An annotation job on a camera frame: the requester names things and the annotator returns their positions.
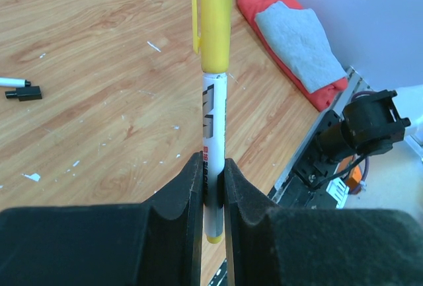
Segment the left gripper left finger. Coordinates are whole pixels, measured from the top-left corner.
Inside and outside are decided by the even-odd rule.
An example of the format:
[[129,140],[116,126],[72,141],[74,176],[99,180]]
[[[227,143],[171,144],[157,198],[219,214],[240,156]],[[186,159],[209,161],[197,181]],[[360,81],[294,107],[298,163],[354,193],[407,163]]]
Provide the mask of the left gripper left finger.
[[141,203],[1,212],[2,285],[199,285],[202,154]]

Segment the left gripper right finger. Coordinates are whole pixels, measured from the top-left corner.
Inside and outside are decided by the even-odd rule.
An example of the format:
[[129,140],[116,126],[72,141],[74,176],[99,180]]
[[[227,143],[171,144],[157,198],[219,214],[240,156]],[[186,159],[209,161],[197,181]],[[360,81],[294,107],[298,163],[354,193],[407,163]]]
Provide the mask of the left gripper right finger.
[[422,226],[392,209],[286,209],[224,169],[229,285],[421,285]]

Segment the white marker yellow end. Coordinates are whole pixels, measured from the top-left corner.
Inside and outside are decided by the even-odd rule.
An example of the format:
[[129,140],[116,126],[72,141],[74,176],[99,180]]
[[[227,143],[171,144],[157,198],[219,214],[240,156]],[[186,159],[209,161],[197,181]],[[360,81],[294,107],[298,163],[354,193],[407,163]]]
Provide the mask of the white marker yellow end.
[[204,73],[202,84],[204,230],[217,244],[223,234],[227,74]]

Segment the yellow pen cap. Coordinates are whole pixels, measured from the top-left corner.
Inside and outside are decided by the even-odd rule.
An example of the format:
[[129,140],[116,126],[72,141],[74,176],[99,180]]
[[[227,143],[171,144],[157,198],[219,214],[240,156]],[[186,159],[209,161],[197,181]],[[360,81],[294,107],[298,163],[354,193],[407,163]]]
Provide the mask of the yellow pen cap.
[[233,0],[192,0],[192,47],[204,73],[229,68]]

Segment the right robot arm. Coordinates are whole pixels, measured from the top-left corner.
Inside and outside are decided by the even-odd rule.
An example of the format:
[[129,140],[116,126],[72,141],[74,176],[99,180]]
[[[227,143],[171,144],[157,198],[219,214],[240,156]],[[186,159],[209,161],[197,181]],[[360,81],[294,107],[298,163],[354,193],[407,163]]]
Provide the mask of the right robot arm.
[[357,155],[382,155],[408,135],[422,131],[422,86],[360,92],[343,118],[315,138],[323,160],[338,163]]

